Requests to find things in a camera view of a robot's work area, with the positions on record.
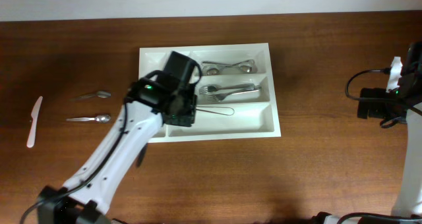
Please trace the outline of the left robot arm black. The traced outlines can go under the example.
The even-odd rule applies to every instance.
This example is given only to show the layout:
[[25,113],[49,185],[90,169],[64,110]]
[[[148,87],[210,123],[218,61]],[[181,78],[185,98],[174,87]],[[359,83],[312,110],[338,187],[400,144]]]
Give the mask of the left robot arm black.
[[106,213],[114,194],[134,161],[143,159],[148,141],[163,125],[194,124],[197,96],[191,77],[196,70],[200,65],[194,59],[172,51],[163,70],[135,82],[86,163],[60,189],[45,186],[20,222],[36,211],[38,223],[111,223]]

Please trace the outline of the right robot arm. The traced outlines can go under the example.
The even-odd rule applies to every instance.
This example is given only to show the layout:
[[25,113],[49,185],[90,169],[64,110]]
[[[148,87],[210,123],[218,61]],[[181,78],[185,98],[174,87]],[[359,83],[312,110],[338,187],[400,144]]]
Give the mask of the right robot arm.
[[[359,96],[349,93],[352,81],[366,73],[389,76],[385,88],[363,88]],[[381,128],[407,126],[407,149],[402,184],[390,215],[355,212],[335,216],[320,212],[311,218],[317,224],[421,224],[421,42],[412,43],[405,63],[394,58],[388,68],[369,69],[353,75],[345,85],[347,98],[358,102],[357,117],[381,120]]]

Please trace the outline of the metal fork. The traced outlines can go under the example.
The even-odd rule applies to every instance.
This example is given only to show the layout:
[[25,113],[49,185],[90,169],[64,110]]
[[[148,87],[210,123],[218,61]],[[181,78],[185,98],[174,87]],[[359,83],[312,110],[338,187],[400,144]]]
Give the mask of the metal fork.
[[237,85],[234,85],[234,86],[219,86],[217,84],[209,84],[209,85],[202,86],[198,90],[198,92],[199,92],[200,95],[203,95],[203,94],[210,94],[210,93],[213,93],[213,92],[217,92],[217,91],[220,91],[220,90],[254,89],[254,88],[255,88],[255,85],[250,84],[250,83],[248,83],[248,84],[237,84]]
[[250,93],[250,92],[259,92],[260,90],[261,90],[261,87],[257,86],[257,87],[254,87],[254,88],[244,88],[244,89],[240,89],[240,90],[236,90],[236,91],[228,92],[228,93],[209,94],[209,95],[205,96],[205,100],[206,101],[221,102],[221,101],[225,100],[228,96],[238,95],[238,94],[246,94],[246,93]]

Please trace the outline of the metal tweezers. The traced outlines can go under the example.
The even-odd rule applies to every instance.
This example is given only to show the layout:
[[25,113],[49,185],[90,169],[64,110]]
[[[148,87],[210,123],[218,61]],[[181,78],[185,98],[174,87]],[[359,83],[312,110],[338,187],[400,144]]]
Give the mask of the metal tweezers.
[[198,106],[196,110],[223,116],[232,116],[235,114],[235,110],[232,107]]

